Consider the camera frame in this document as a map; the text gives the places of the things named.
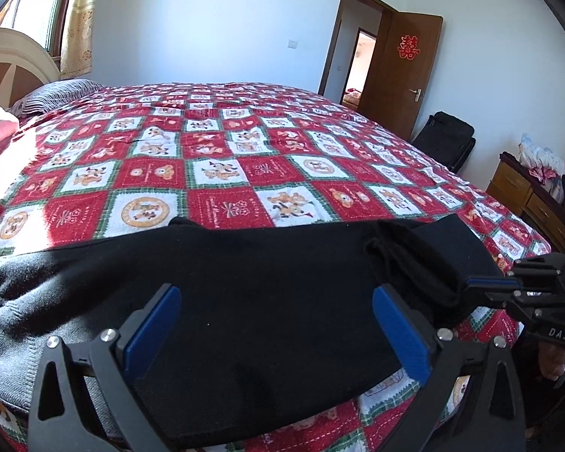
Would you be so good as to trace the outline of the person right hand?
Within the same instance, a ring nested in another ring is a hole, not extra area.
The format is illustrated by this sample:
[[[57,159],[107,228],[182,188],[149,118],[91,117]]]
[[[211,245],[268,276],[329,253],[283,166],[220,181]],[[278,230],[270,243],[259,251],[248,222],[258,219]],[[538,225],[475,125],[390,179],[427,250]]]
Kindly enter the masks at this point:
[[[543,377],[556,382],[565,374],[565,349],[541,342],[539,344],[539,366]]]

